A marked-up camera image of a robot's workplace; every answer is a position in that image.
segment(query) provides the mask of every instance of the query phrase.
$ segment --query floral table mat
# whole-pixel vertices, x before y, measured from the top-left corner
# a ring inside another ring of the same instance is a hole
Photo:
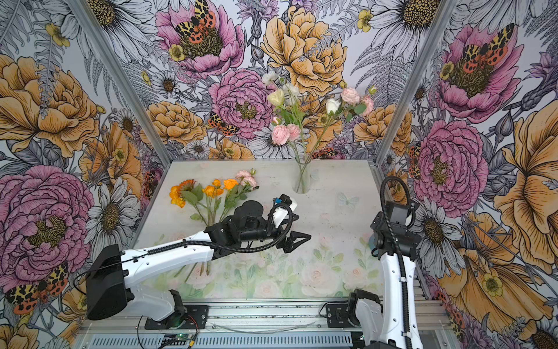
[[[266,216],[273,198],[283,193],[294,198],[300,219],[292,230],[309,233],[312,239],[290,254],[274,247],[256,254],[232,254],[209,265],[187,265],[160,274],[145,284],[178,290],[183,298],[344,297],[354,288],[381,295],[382,271],[368,246],[370,223],[381,208],[368,163],[318,160],[311,167],[312,189],[299,195],[292,190],[294,161],[173,162],[136,248],[178,240],[205,228],[190,219],[195,213],[192,207],[170,203],[173,185],[186,179],[207,185],[250,168],[257,170],[259,189],[248,199],[262,203]]]

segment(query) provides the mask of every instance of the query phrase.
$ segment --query flower vase with flowers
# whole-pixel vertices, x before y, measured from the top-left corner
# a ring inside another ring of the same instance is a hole
[[[279,77],[275,72],[270,72],[262,77],[262,81],[267,86],[273,86],[276,90],[267,96],[267,100],[275,107],[275,117],[272,124],[273,129],[271,139],[277,145],[288,144],[294,150],[296,161],[296,175],[293,183],[293,190],[299,194],[306,194],[310,190],[310,163],[317,154],[316,151],[321,145],[321,139],[326,134],[328,128],[341,117],[346,122],[350,122],[354,115],[370,112],[374,109],[372,95],[376,93],[376,88],[371,87],[368,93],[362,97],[354,88],[345,88],[341,92],[341,98],[329,98],[326,103],[325,125],[318,141],[312,147],[308,147],[308,140],[304,136],[304,126],[306,113],[303,107],[315,101],[316,96],[310,95],[303,99],[299,89],[293,84],[286,82],[283,77]],[[302,144],[306,152],[299,152],[297,144]]]
[[[171,188],[169,196],[171,197],[171,204],[177,205],[180,208],[186,206],[186,203],[194,207],[196,213],[190,216],[191,219],[195,221],[204,222],[206,227],[212,226],[217,222],[223,221],[230,210],[238,205],[239,201],[246,200],[248,198],[248,193],[258,189],[258,184],[254,179],[256,170],[252,169],[250,171],[242,170],[239,171],[235,178],[225,179],[221,182],[219,179],[215,179],[210,185],[203,188],[201,184],[196,185],[194,179],[185,180],[179,185],[175,185]],[[216,221],[217,211],[221,206],[223,195],[225,195],[225,202],[223,204],[223,211],[219,216],[219,220]],[[192,270],[196,268],[197,263],[194,264]],[[182,267],[175,275],[175,278],[182,272],[184,267]],[[209,275],[209,262],[205,272]],[[202,264],[200,273],[204,272],[204,265]]]

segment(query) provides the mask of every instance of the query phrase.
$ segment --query floral backdrop panel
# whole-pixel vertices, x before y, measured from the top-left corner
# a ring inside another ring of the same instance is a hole
[[[130,244],[163,168],[65,2],[0,7],[0,342],[69,348],[84,272]]]
[[[440,0],[88,2],[171,156],[238,160],[295,157],[271,138],[267,95],[278,88],[304,101],[307,152],[318,143],[314,157],[373,157]],[[452,26],[468,13],[457,11]],[[89,50],[64,26],[70,16],[56,14],[62,33]],[[325,130],[325,102],[346,87],[377,93],[362,116]]]
[[[461,1],[382,163],[464,348],[558,347],[556,18],[556,0]]]

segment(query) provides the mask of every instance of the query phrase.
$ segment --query glass vase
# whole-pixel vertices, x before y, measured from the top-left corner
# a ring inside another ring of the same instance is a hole
[[[306,194],[310,190],[312,179],[310,178],[312,157],[302,153],[300,157],[295,158],[294,178],[292,190],[297,194]]]

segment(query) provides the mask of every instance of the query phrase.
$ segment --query black mounting plate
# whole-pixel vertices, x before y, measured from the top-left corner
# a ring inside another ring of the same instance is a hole
[[[208,305],[184,305],[186,308],[186,314],[193,317],[198,323],[199,329],[205,328],[205,322],[207,321],[207,315],[209,306]],[[154,321],[151,318],[147,318],[145,321],[145,329],[168,329],[166,325],[161,322]],[[186,321],[177,327],[176,329],[196,329],[196,325],[186,319]]]
[[[349,322],[346,304],[326,304],[325,313],[328,317],[329,328],[354,327]]]

